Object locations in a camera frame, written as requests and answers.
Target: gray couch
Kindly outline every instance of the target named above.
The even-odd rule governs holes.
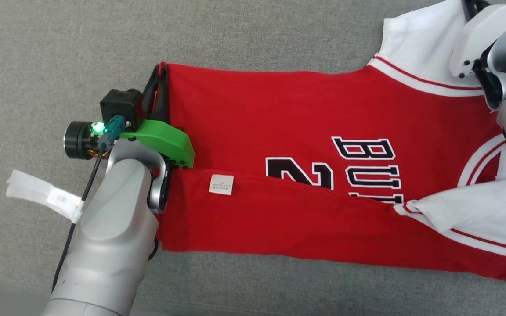
[[[18,169],[80,194],[92,164],[68,159],[62,136],[72,120],[99,119],[97,104],[111,88],[142,89],[161,60],[348,72],[380,48],[383,18],[434,2],[0,0],[0,288],[48,297],[69,228],[42,206],[6,198],[6,179]],[[180,315],[506,315],[506,282],[283,256],[160,252],[135,307]]]

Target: black cable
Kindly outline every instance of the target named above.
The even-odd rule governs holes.
[[[157,238],[154,238],[153,242],[155,242],[155,246],[153,246],[153,251],[151,252],[151,254],[149,254],[148,261],[153,259],[153,256],[155,256],[155,253],[157,252],[157,249],[159,249],[159,241],[157,240]]]
[[[91,176],[89,177],[89,182],[87,182],[87,186],[85,187],[85,191],[81,196],[81,200],[85,202],[87,196],[89,195],[89,191],[91,190],[91,186],[93,185],[93,181],[95,181],[95,176],[97,175],[97,171],[99,170],[99,165],[101,164],[101,160],[103,159],[103,152],[105,151],[106,144],[101,146],[99,150],[99,156],[93,166],[93,170],[91,171]],[[54,292],[54,288],[56,287],[56,283],[58,283],[58,276],[60,275],[60,270],[62,270],[62,265],[64,264],[64,260],[66,255],[68,254],[68,250],[70,248],[70,243],[72,242],[72,237],[74,236],[74,230],[76,230],[76,225],[72,223],[70,226],[70,232],[68,233],[68,238],[66,239],[66,244],[64,246],[64,250],[62,251],[62,257],[60,257],[60,262],[58,263],[58,267],[56,268],[56,272],[54,274],[54,281],[52,282],[52,292]]]

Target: red stripe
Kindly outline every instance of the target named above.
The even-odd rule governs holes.
[[[385,64],[387,64],[388,66],[394,68],[395,70],[398,70],[398,72],[401,72],[402,74],[406,75],[406,76],[409,76],[415,80],[418,80],[420,82],[424,82],[424,83],[428,83],[428,84],[433,84],[434,86],[442,86],[443,88],[449,88],[449,89],[455,89],[455,90],[482,90],[481,87],[477,87],[477,88],[473,88],[473,87],[470,87],[470,86],[450,86],[448,84],[442,84],[442,83],[438,83],[438,82],[434,82],[434,81],[430,81],[430,80],[425,80],[423,78],[419,78],[413,74],[410,74],[409,72],[406,72],[405,70],[402,70],[401,68],[398,68],[397,66],[395,66],[394,64],[392,64],[391,62],[385,60],[384,58],[381,58],[379,56],[374,56],[375,59],[377,60],[380,60],[382,62],[384,62]]]
[[[409,213],[411,213],[411,214],[418,214],[417,212],[414,212],[414,211],[410,210],[410,209],[407,207],[407,205],[406,205],[406,204],[403,204],[403,208],[404,208],[407,212],[409,212]]]
[[[494,244],[495,246],[500,246],[500,247],[506,248],[506,244],[501,244],[500,242],[491,241],[491,240],[487,240],[487,239],[484,239],[484,238],[481,238],[481,237],[478,237],[478,236],[470,235],[470,234],[462,232],[460,230],[455,230],[454,228],[451,228],[450,230],[452,230],[452,232],[458,233],[458,234],[460,234],[462,236],[466,236],[466,237],[469,237],[469,238],[473,238],[475,240],[486,242],[488,244]]]
[[[505,141],[501,142],[500,144],[498,144],[497,146],[495,146],[492,150],[488,151],[478,162],[478,164],[476,164],[476,166],[474,167],[474,169],[472,170],[472,174],[470,174],[470,178],[468,179],[468,182],[466,183],[466,186],[469,186],[471,183],[472,183],[472,178],[474,176],[474,174],[476,174],[476,171],[478,170],[478,168],[480,167],[480,165],[484,162],[484,160],[486,160],[488,158],[488,156],[490,154],[492,154],[495,150],[498,150],[500,148],[500,146],[504,145],[505,144]]]

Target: white tape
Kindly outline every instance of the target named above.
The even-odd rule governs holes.
[[[83,202],[79,196],[58,189],[52,184],[18,170],[7,180],[6,196],[22,198],[48,206],[61,216],[77,224],[82,215]]]

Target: red basketball jersey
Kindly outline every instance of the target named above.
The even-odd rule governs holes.
[[[506,207],[482,203],[501,182],[412,206],[506,178],[496,115],[473,79],[448,73],[456,2],[386,20],[381,51],[356,72],[169,64],[171,124],[191,138],[195,166],[173,174],[163,249],[506,279],[506,234],[490,233]],[[211,192],[215,175],[231,176],[226,194]],[[453,203],[461,192],[470,202]]]

